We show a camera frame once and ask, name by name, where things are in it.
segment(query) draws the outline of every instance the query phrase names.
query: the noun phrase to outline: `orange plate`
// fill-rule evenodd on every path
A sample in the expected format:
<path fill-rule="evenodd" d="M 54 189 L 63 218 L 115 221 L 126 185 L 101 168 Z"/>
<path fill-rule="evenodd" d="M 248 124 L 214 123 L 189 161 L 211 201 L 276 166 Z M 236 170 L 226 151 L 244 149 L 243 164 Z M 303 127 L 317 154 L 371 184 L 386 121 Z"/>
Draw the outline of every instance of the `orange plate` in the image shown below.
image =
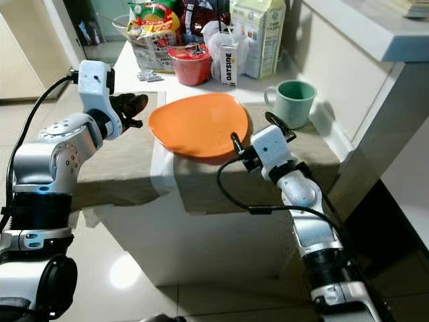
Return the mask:
<path fill-rule="evenodd" d="M 240 102 L 223 93 L 180 99 L 156 109 L 149 117 L 152 134 L 169 150 L 211 158 L 232 152 L 231 133 L 244 140 L 247 114 Z"/>

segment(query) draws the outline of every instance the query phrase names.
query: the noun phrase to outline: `green mug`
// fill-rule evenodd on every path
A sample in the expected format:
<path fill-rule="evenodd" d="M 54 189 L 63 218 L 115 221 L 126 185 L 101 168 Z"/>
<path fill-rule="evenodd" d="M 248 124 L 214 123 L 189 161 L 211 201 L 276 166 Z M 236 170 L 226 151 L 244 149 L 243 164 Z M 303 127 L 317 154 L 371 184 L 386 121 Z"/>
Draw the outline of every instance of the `green mug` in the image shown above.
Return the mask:
<path fill-rule="evenodd" d="M 269 102 L 269 91 L 275 91 L 275 105 Z M 312 85 L 300 80 L 287 80 L 266 88 L 263 98 L 290 129 L 299 129 L 306 125 L 316 95 L 317 90 Z"/>

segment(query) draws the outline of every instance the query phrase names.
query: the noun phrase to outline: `red cup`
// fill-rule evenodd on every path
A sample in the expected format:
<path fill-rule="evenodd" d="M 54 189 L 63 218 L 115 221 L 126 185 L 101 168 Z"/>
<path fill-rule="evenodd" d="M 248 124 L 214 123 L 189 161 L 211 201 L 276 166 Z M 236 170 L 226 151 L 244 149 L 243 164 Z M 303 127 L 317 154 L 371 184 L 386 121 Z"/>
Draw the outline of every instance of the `red cup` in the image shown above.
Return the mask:
<path fill-rule="evenodd" d="M 170 48 L 174 72 L 183 85 L 195 86 L 210 78 L 210 54 L 205 45 L 187 48 Z"/>

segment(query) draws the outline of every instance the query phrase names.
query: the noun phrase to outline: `cabinet door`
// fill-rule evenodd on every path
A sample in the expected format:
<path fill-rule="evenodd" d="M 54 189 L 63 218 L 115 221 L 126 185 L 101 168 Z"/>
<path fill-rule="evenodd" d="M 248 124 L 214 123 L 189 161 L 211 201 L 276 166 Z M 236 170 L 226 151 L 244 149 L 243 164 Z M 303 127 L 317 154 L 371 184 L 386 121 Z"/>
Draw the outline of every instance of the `cabinet door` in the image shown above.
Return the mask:
<path fill-rule="evenodd" d="M 39 97 L 43 86 L 0 14 L 0 99 Z"/>

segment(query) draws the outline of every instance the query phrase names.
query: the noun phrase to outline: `tiled floor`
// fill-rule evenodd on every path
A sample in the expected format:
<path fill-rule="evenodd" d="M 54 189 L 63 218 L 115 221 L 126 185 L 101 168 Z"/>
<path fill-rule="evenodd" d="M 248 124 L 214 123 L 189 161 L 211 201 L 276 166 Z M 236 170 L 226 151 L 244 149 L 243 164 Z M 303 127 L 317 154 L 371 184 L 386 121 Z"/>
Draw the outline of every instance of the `tiled floor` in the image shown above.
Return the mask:
<path fill-rule="evenodd" d="M 7 160 L 31 106 L 0 105 L 2 205 Z M 56 121 L 54 109 L 61 109 L 64 115 L 81 111 L 76 87 L 68 87 L 57 102 L 41 107 L 30 137 L 42 124 Z M 316 321 L 306 286 L 299 278 L 156 288 L 102 223 L 90 228 L 79 216 L 74 234 L 68 255 L 78 264 L 78 285 L 72 306 L 59 322 L 139 321 L 158 313 L 185 315 L 191 322 Z M 421 254 L 413 254 L 383 273 L 375 285 L 398 321 L 428 320 L 429 266 Z"/>

